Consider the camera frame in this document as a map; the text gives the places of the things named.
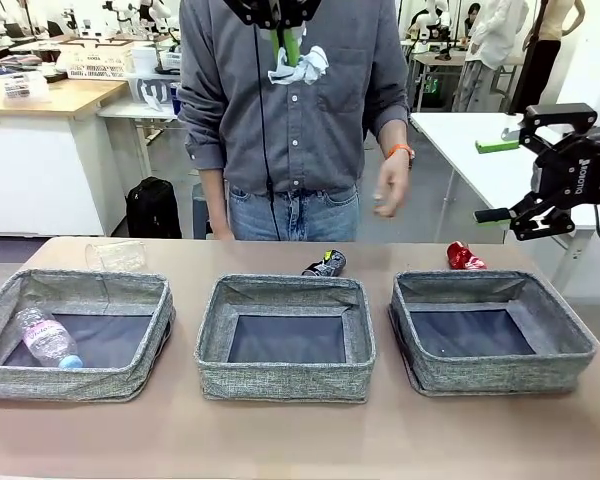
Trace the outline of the person's left hand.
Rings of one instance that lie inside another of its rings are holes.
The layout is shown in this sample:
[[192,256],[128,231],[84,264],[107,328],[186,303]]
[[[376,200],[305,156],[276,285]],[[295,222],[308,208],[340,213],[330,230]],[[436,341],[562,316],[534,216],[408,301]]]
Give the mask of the person's left hand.
[[374,193],[374,213],[392,218],[403,204],[409,187],[410,157],[398,151],[380,166]]

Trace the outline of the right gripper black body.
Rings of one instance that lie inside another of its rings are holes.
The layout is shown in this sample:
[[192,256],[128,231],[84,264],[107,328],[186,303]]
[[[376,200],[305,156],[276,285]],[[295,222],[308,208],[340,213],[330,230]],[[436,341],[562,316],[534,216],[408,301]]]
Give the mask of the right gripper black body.
[[600,205],[600,128],[544,148],[533,165],[532,192],[551,205]]

